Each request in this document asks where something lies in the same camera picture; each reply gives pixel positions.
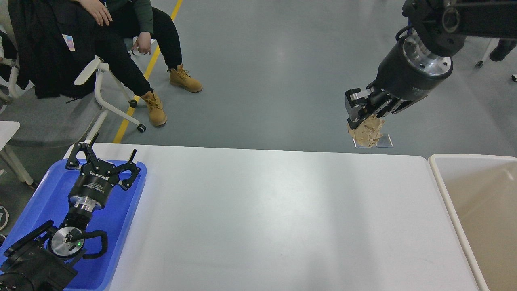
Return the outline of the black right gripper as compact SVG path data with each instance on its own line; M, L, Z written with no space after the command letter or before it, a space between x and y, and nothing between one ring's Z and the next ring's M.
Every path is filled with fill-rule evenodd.
M367 89L345 91L350 129L357 129L370 116L397 114L421 101L451 75L453 68L450 57L432 53L419 35L400 38L381 61Z

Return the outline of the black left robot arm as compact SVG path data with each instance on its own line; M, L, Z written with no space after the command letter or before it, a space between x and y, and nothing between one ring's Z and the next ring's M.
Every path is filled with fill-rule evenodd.
M78 275L75 264L109 250L106 227L88 231L93 213L106 207L115 186L129 190L140 175L133 149L127 162L114 164L94 153L97 135L73 145L65 164L78 177L67 195L68 212L59 226L52 220L26 234L4 252L2 291L62 291Z

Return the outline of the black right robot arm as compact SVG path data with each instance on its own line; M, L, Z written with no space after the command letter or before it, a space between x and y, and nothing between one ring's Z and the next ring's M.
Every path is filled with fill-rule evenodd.
M453 71L452 56L467 36L516 39L515 0L407 0L408 24L364 90L346 91L347 120L355 130L369 117L397 114L428 94Z

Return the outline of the person's left hand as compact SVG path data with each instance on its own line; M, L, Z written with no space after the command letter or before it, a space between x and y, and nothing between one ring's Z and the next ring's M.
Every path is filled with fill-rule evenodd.
M150 32L140 32L135 39L134 45L131 48L133 52L137 51L141 55L151 54L151 34Z

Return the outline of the person's right hand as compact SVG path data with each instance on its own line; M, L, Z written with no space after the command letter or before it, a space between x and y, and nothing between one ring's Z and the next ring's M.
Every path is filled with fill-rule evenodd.
M75 2L84 8L100 26L109 26L113 21L109 9L99 0L75 0Z

